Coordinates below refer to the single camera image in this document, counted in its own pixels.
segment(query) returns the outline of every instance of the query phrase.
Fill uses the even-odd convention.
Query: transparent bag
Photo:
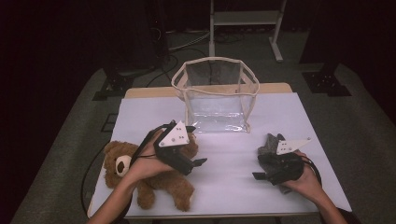
[[[195,132],[250,132],[248,116],[260,83],[242,61],[207,57],[185,62],[172,86],[186,104],[186,125]]]

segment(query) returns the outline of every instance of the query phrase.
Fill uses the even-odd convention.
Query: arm
[[[160,136],[161,132],[162,130],[156,132],[146,144],[142,150],[142,156],[155,154],[153,143]],[[111,223],[118,217],[125,206],[128,205],[139,180],[170,170],[172,170],[170,166],[162,163],[155,157],[153,159],[137,159],[99,210],[88,220],[88,223]]]
[[[301,152],[296,152],[296,154],[305,156]],[[338,208],[319,184],[315,173],[309,165],[305,165],[303,175],[298,180],[290,180],[283,183],[283,185],[299,192],[306,199],[314,203],[327,224],[347,224]]]

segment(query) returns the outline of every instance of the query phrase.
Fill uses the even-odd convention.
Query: white table
[[[185,105],[176,97],[123,99],[111,140],[140,144],[147,132],[159,125],[184,119]],[[199,158],[207,158],[186,177],[195,186],[189,212],[178,211],[170,195],[157,190],[152,209],[137,206],[134,195],[127,218],[201,218],[268,217],[311,214],[317,208],[299,194],[282,194],[278,187],[255,180],[252,172],[261,172],[257,148],[264,145],[268,133],[282,133],[287,140],[310,137],[301,148],[316,164],[323,188],[335,205],[351,211],[345,193],[323,151],[297,93],[259,94],[248,119],[251,133],[197,133]],[[110,194],[102,169],[92,197],[88,216]]]

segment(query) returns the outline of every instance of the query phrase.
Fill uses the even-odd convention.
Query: gray carpet
[[[318,71],[321,64],[299,64],[307,33],[281,32],[278,43],[284,57],[277,63],[268,43],[269,34],[235,35],[232,44],[217,44],[217,56],[241,59],[260,82],[287,82],[298,92],[306,113],[318,135],[346,197],[362,223],[394,223],[396,220],[396,128],[361,84],[359,77],[340,65],[335,75],[352,96],[329,97],[311,93],[302,72]],[[170,34],[169,45],[176,47],[197,35]],[[207,42],[178,52],[163,66],[171,77],[182,63],[207,55]],[[134,87],[146,87],[162,72],[138,77]],[[118,113],[121,97],[93,101],[106,80],[102,69],[92,74],[58,137],[42,164],[12,223],[84,223],[87,217],[80,202],[82,178],[90,162],[110,139],[109,115]],[[150,87],[170,86],[166,76]],[[87,207],[103,161],[103,154],[93,161],[83,186]],[[149,220],[134,221],[149,223]],[[163,223],[212,223],[212,220],[165,220]],[[220,223],[275,223],[271,218],[229,218]],[[319,223],[318,216],[282,217],[282,223]]]

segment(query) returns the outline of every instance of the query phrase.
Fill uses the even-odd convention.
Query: teddy bear
[[[188,133],[190,142],[180,149],[187,158],[193,158],[198,152],[196,137]],[[128,172],[131,157],[138,146],[128,142],[111,141],[105,148],[106,185],[114,189]],[[155,203],[155,189],[163,189],[172,195],[175,207],[180,211],[189,211],[191,197],[194,192],[193,185],[179,171],[163,172],[139,181],[137,185],[137,204],[143,209],[150,209]]]

